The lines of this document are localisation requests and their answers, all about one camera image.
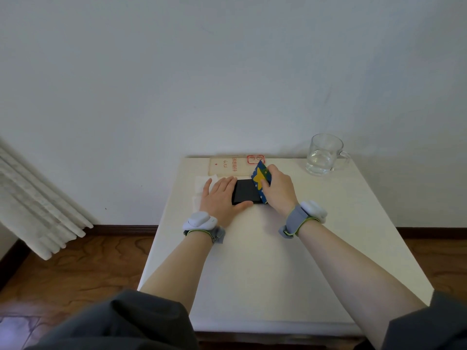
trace yellow star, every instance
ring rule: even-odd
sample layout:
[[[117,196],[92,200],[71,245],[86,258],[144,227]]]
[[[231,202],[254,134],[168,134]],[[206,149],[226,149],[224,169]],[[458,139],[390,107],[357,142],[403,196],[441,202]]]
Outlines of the yellow star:
[[[258,183],[258,190],[261,190],[262,188],[262,184],[261,184],[261,179],[266,179],[259,168],[257,168],[257,171],[256,171],[256,176],[253,178],[253,181]]]

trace hand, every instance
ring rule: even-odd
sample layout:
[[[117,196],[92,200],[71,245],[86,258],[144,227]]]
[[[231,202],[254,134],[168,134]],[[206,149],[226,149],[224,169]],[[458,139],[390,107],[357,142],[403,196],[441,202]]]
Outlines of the hand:
[[[225,228],[230,225],[234,217],[240,212],[253,206],[253,202],[244,201],[238,205],[232,205],[232,194],[237,178],[222,178],[214,184],[213,189],[209,192],[212,181],[209,178],[203,188],[199,211],[205,211],[209,215],[216,217],[218,225]]]
[[[279,214],[284,217],[289,216],[289,213],[298,204],[298,200],[293,188],[292,179],[285,175],[275,165],[269,165],[268,170],[271,172],[271,186],[266,180],[261,180],[263,193],[271,205]]]

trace dark gray shirt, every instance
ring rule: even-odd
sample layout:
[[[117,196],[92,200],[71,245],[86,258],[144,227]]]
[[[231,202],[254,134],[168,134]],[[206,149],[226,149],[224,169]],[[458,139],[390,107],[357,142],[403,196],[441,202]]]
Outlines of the dark gray shirt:
[[[356,349],[372,349],[368,341]],[[30,350],[198,349],[181,303],[126,290],[91,306],[45,335]],[[431,305],[394,319],[383,349],[467,349],[467,306],[435,292]]]

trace blue star-patterned card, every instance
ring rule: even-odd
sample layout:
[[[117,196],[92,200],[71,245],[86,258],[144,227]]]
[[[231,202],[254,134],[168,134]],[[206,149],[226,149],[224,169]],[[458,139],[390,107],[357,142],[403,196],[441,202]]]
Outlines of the blue star-patterned card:
[[[266,200],[266,197],[264,196],[262,192],[262,184],[261,184],[261,179],[265,179],[268,181],[269,184],[271,184],[271,173],[269,170],[266,168],[264,163],[262,161],[259,161],[258,165],[254,169],[253,174],[251,175],[251,179],[253,179],[255,187],[258,188],[258,191],[260,193],[260,198],[264,204],[266,204],[268,201]]]

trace wooden floor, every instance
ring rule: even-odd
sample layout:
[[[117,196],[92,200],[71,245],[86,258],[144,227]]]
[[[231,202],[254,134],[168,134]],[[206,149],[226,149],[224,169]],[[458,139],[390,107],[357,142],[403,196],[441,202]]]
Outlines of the wooden floor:
[[[152,239],[86,236],[69,242],[66,249],[47,261],[31,253],[0,292],[0,350],[32,345],[82,307],[124,288],[135,289]],[[467,301],[467,240],[413,239],[406,243],[436,289]],[[203,348],[216,346],[205,344]],[[283,347],[244,344],[241,348]]]

